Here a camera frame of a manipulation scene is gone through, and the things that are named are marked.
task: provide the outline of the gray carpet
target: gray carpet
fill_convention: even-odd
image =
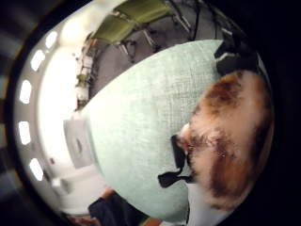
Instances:
[[[193,8],[187,5],[178,4],[182,14],[187,19],[193,29],[196,29],[197,14]],[[175,25],[171,18],[166,17],[150,25],[155,30],[155,34],[150,34],[154,41],[161,46],[161,50],[188,42],[188,33],[180,24]],[[213,40],[215,38],[215,26],[212,13],[205,7],[201,7],[196,40]],[[219,27],[216,29],[216,38],[221,39]],[[110,81],[121,73],[143,60],[153,55],[152,49],[147,43],[142,31],[135,32],[128,38],[136,41],[135,47],[129,45],[130,53],[135,51],[135,63],[129,62],[127,57],[116,46],[105,46],[104,43],[97,44],[99,54],[94,58],[93,73],[95,79],[91,83],[89,96],[92,98]]]

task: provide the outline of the ceiling light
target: ceiling light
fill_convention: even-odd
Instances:
[[[31,159],[29,163],[29,168],[38,181],[41,181],[43,179],[43,169],[41,168],[37,158]]]
[[[28,80],[22,82],[21,91],[20,91],[20,101],[24,104],[29,104],[31,93],[31,85]]]
[[[45,45],[48,49],[50,49],[55,44],[56,38],[57,38],[57,32],[56,31],[50,32],[45,42]]]
[[[26,145],[31,141],[28,121],[19,122],[19,133],[23,145]]]
[[[32,57],[32,60],[30,61],[32,70],[36,72],[40,67],[40,63],[44,59],[45,59],[45,54],[41,50],[38,50],[36,54],[34,54],[34,56]]]

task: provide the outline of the chair seat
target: chair seat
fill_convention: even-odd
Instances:
[[[132,0],[126,1],[115,8],[138,24],[148,24],[167,15],[171,15],[171,8],[161,0]]]
[[[87,76],[83,73],[80,73],[80,74],[77,74],[76,75],[76,78],[79,80],[79,81],[86,81],[87,80]]]
[[[93,39],[103,40],[107,44],[115,44],[126,39],[135,25],[114,15],[108,15],[93,35]]]
[[[105,181],[153,218],[181,221],[187,216],[184,182],[161,188],[157,176],[176,170],[169,139],[189,121],[200,93],[219,77],[214,52],[220,42],[187,42],[152,55],[115,78],[83,109]]]

